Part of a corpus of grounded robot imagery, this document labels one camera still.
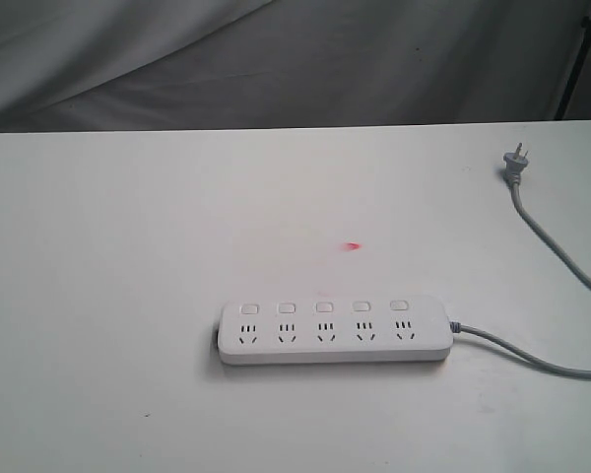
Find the gray fabric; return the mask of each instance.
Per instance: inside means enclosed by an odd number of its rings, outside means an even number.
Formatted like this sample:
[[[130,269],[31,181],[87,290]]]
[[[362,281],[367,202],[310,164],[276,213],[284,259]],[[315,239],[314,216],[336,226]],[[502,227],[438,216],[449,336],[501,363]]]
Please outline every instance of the gray fabric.
[[[276,0],[1,130],[152,130],[551,118],[582,0]]]
[[[0,117],[75,96],[271,0],[0,0]]]

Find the table surface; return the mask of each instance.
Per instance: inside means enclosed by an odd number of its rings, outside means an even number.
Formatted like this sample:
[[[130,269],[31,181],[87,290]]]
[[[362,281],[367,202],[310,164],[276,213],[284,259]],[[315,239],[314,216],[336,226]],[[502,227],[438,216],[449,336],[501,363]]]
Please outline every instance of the table surface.
[[[591,381],[469,336],[441,364],[212,344],[229,300],[429,294],[591,369],[591,293],[499,176],[519,141],[591,274],[591,122],[0,135],[0,473],[591,472]]]

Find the red spot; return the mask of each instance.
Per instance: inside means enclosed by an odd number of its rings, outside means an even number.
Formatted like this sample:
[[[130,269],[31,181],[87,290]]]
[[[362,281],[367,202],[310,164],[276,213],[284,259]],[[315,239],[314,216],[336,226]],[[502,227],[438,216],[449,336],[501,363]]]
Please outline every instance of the red spot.
[[[342,245],[342,249],[344,251],[355,251],[356,249],[360,249],[361,245],[358,243],[344,243]]]

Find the power cord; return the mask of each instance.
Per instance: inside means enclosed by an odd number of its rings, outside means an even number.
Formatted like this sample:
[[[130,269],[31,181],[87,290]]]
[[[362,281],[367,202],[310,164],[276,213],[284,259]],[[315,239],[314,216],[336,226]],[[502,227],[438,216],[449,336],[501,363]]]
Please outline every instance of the power cord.
[[[543,229],[543,227],[541,227],[541,225],[539,225],[539,223],[536,222],[523,208],[521,196],[519,195],[519,185],[521,183],[521,172],[529,164],[527,155],[528,154],[526,153],[524,156],[521,156],[521,143],[519,143],[519,146],[517,146],[514,153],[506,153],[503,155],[503,160],[505,161],[505,180],[510,186],[514,208],[532,231],[556,254],[558,258],[560,258],[575,277],[591,290],[591,277],[580,269],[566,251],[562,249],[560,245]]]
[[[534,231],[534,233],[556,254],[558,258],[571,270],[571,272],[591,290],[591,278],[584,272],[580,267],[569,257],[569,255],[560,247],[558,243],[541,227],[530,214],[523,208],[521,203],[521,196],[519,195],[519,185],[521,184],[521,172],[527,168],[529,162],[527,159],[528,154],[521,156],[521,143],[517,146],[514,153],[506,153],[503,155],[505,161],[505,180],[510,187],[512,194],[512,203],[514,208],[519,213],[521,218],[526,224]],[[530,365],[543,370],[544,372],[551,372],[560,376],[573,377],[576,379],[591,379],[590,370],[577,370],[574,368],[560,367],[553,363],[546,362],[528,352],[515,347],[509,342],[506,342],[502,338],[492,335],[489,332],[480,330],[479,328],[469,327],[462,325],[460,322],[451,322],[451,331],[453,333],[469,333],[480,338],[484,338],[490,342],[496,343],[500,346],[512,352],[516,356],[522,358]]]
[[[553,374],[558,374],[560,376],[573,377],[576,379],[591,379],[590,370],[577,370],[574,368],[565,368],[560,367],[559,365],[554,365],[553,363],[546,362],[544,360],[541,360],[540,358],[535,357],[534,355],[529,354],[524,350],[521,350],[518,347],[515,347],[511,343],[503,340],[502,338],[499,338],[496,335],[492,335],[489,332],[485,332],[484,330],[480,330],[479,328],[462,325],[460,322],[451,322],[451,331],[453,333],[469,333],[471,335],[475,335],[477,337],[484,338],[485,340],[488,340],[490,342],[496,343],[498,346],[514,353],[518,357],[528,362],[530,365],[540,370],[543,370],[544,372],[551,372]]]

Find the white power strip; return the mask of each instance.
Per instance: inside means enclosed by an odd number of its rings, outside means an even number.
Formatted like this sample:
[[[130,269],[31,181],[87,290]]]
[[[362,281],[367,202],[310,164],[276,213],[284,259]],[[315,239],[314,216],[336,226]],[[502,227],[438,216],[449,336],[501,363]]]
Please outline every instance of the white power strip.
[[[218,339],[229,365],[436,361],[452,344],[444,307],[427,296],[227,304]]]

